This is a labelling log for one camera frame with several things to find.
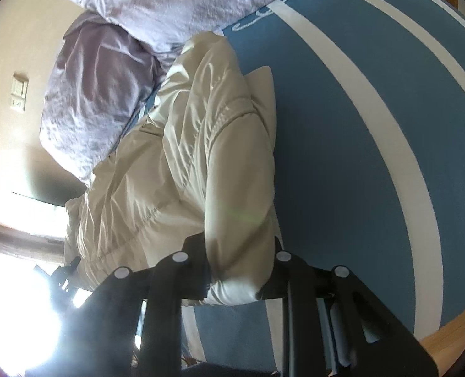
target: jacket sleeve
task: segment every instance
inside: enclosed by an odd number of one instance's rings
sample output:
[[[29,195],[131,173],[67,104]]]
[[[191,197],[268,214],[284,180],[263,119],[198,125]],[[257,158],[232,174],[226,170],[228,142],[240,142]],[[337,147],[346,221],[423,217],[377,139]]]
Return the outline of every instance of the jacket sleeve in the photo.
[[[271,275],[275,250],[273,148],[259,115],[224,126],[207,163],[204,224],[214,284],[204,303],[250,303]]]

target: round metal bolt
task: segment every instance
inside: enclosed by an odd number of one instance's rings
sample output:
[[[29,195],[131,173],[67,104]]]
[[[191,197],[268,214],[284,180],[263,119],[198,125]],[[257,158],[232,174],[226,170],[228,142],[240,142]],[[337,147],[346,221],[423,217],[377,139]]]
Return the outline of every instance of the round metal bolt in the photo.
[[[124,279],[124,278],[126,278],[128,275],[129,275],[129,269],[126,268],[125,266],[116,269],[115,272],[114,272],[114,276],[115,276],[117,279]]]
[[[173,260],[175,262],[185,262],[189,259],[189,256],[185,252],[175,252],[173,254]]]
[[[334,273],[339,278],[347,278],[347,276],[350,274],[350,270],[345,266],[338,266],[336,269],[334,269]]]
[[[280,262],[288,262],[290,259],[292,259],[292,254],[287,251],[280,251],[276,254],[276,259],[278,259]]]

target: beige wall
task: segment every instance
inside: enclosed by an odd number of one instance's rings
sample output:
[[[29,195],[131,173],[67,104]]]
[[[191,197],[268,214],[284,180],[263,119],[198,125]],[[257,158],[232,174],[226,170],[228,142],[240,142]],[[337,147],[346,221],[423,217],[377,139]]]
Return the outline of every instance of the beige wall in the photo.
[[[12,225],[12,192],[63,202],[83,191],[38,140],[43,94],[64,32],[81,9],[68,0],[0,2],[0,223]],[[12,75],[30,81],[24,114],[10,110]]]

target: electrical outlet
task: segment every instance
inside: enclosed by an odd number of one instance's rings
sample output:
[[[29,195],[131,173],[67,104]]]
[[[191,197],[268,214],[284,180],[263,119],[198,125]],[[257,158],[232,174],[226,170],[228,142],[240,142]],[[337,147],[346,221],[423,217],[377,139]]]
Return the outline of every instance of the electrical outlet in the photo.
[[[25,99],[16,95],[11,95],[11,109],[20,113],[25,112]]]

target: puffer jacket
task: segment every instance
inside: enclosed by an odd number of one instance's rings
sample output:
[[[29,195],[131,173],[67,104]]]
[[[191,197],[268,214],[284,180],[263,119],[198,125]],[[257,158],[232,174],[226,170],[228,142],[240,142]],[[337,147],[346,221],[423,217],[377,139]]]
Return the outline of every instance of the puffer jacket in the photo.
[[[154,109],[67,203],[65,259],[82,258],[75,282],[94,289],[119,266],[152,267],[204,231],[204,303],[254,301],[274,261],[275,136],[269,68],[243,76],[226,38],[191,39]]]

